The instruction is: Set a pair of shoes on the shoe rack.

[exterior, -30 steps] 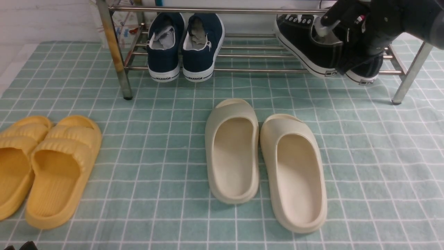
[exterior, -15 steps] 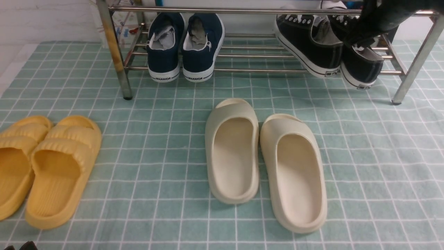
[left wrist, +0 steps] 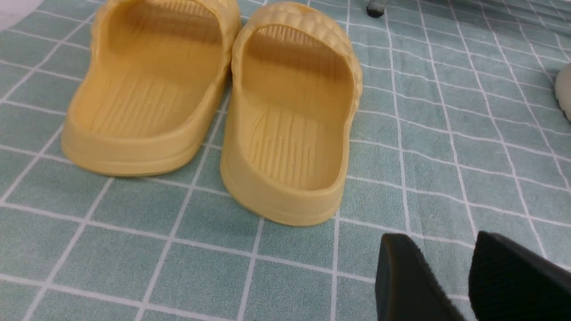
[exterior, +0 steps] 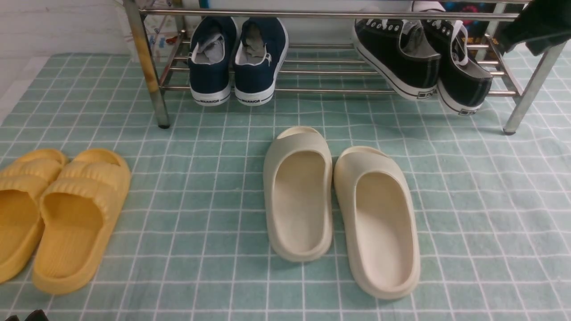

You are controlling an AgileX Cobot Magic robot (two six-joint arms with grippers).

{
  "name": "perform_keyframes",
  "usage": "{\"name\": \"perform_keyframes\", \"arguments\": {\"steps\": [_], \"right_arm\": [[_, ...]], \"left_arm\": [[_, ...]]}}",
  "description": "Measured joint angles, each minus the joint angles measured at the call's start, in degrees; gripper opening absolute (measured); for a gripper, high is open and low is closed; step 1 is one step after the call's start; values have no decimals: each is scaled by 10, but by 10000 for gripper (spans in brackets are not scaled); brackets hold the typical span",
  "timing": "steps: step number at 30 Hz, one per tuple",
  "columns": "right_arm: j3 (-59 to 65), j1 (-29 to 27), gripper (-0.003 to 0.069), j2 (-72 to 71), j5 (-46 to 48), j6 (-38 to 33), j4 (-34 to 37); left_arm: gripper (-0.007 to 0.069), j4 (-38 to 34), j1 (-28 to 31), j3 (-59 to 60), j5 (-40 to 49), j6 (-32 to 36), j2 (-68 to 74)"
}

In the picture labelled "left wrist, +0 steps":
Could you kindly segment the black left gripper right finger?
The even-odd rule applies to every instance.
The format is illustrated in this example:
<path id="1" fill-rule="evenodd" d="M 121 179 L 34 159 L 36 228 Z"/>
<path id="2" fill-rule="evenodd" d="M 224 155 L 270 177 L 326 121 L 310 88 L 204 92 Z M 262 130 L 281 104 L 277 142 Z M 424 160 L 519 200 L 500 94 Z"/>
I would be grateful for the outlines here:
<path id="1" fill-rule="evenodd" d="M 479 321 L 568 321 L 570 272 L 496 232 L 477 235 L 468 296 Z"/>

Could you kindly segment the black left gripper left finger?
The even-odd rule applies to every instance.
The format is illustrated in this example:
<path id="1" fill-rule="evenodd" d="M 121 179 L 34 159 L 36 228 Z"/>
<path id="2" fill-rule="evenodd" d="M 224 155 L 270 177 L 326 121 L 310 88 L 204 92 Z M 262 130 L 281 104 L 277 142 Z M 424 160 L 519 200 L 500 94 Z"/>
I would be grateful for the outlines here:
<path id="1" fill-rule="evenodd" d="M 464 321 L 407 235 L 381 237 L 375 281 L 379 321 Z"/>

